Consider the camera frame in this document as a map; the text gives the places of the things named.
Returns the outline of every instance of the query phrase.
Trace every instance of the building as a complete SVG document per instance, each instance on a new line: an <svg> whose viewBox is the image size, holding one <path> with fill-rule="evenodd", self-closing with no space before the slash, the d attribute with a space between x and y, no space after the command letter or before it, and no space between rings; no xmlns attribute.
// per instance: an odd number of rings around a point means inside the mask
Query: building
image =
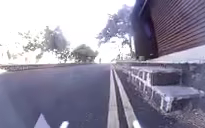
<svg viewBox="0 0 205 128"><path fill-rule="evenodd" d="M205 0L137 0L132 23L137 56L205 60Z"/></svg>

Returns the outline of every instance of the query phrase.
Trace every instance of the asphalt road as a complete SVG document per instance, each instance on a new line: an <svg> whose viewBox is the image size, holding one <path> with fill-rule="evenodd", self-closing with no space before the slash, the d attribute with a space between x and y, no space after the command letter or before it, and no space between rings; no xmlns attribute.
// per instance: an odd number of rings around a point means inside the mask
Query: asphalt road
<svg viewBox="0 0 205 128"><path fill-rule="evenodd" d="M110 65L82 65L2 74L0 128L59 128L64 121L69 123L68 128L107 128L111 112L110 74ZM114 86L119 116L117 122L120 128L127 128L128 118L123 107L126 101L122 101L122 92L117 91L116 81ZM130 98L133 115L143 128L166 128L174 123L138 99L140 97L134 96L134 90L126 87L124 90ZM40 118L43 124L36 126Z"/></svg>

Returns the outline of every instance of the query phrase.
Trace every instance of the concrete barrier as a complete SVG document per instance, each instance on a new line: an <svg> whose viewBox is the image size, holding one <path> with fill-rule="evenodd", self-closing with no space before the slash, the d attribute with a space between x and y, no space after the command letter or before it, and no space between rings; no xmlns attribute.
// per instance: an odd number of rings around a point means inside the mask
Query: concrete barrier
<svg viewBox="0 0 205 128"><path fill-rule="evenodd" d="M76 66L76 65L86 65L86 64L92 64L92 63L0 65L0 69L6 70L6 71L23 71L23 70L66 67L66 66Z"/></svg>

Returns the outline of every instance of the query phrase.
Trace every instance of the concrete step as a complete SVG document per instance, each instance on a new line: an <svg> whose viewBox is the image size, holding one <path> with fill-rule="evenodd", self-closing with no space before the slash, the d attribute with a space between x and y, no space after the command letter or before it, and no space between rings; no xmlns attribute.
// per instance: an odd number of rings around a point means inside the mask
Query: concrete step
<svg viewBox="0 0 205 128"><path fill-rule="evenodd" d="M128 81L155 109L164 113L184 109L205 93L182 85L182 70L163 67L120 66Z"/></svg>
<svg viewBox="0 0 205 128"><path fill-rule="evenodd" d="M165 113L183 110L192 100L204 95L201 90L184 86L153 86L152 92L146 94L151 102Z"/></svg>
<svg viewBox="0 0 205 128"><path fill-rule="evenodd" d="M129 76L132 79L140 79L148 86L179 85L182 71L173 68L132 66Z"/></svg>

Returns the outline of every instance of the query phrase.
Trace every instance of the road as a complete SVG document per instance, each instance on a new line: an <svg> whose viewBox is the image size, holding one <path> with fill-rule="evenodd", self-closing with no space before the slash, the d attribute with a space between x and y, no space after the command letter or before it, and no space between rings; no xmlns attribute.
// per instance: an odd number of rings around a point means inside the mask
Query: road
<svg viewBox="0 0 205 128"><path fill-rule="evenodd" d="M2 74L0 128L173 127L123 77L96 64Z"/></svg>

